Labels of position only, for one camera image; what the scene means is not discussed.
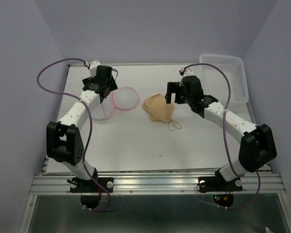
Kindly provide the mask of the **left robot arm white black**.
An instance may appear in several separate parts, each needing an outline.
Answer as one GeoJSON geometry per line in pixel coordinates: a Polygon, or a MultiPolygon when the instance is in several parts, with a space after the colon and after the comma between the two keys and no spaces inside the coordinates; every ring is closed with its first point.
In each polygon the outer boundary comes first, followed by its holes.
{"type": "Polygon", "coordinates": [[[92,123],[91,112],[117,89],[117,84],[110,66],[91,64],[89,71],[90,77],[82,80],[81,95],[61,119],[47,125],[46,136],[47,156],[76,176],[70,183],[94,191],[98,187],[97,170],[85,159],[89,143],[83,144],[80,130],[87,120],[92,123]]]}

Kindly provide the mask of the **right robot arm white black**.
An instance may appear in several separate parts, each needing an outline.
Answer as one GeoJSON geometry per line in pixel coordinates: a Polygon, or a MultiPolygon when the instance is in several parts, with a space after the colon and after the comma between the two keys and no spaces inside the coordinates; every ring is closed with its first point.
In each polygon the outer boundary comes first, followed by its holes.
{"type": "Polygon", "coordinates": [[[239,144],[238,157],[216,171],[213,183],[218,189],[225,189],[231,181],[248,172],[255,172],[277,156],[271,128],[248,122],[225,108],[215,97],[205,95],[201,81],[196,76],[185,76],[180,82],[168,82],[165,99],[187,104],[202,118],[216,124],[225,134],[231,135],[239,144]]]}

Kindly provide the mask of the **white mesh laundry bag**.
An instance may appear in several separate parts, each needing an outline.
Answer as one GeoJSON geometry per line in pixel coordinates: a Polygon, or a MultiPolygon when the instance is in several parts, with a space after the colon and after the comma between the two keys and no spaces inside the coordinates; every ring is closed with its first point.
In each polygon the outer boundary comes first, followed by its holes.
{"type": "Polygon", "coordinates": [[[92,111],[93,120],[110,118],[116,110],[128,111],[137,106],[139,94],[132,87],[121,87],[112,91],[102,103],[92,111]]]}

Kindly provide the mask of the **beige bra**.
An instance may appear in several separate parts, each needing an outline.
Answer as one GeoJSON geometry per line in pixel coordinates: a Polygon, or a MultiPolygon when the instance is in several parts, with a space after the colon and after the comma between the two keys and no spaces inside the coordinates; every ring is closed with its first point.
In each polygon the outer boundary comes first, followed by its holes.
{"type": "Polygon", "coordinates": [[[144,100],[142,108],[148,113],[152,122],[162,122],[168,125],[169,130],[181,129],[182,126],[173,120],[174,105],[166,103],[165,96],[156,94],[144,100]]]}

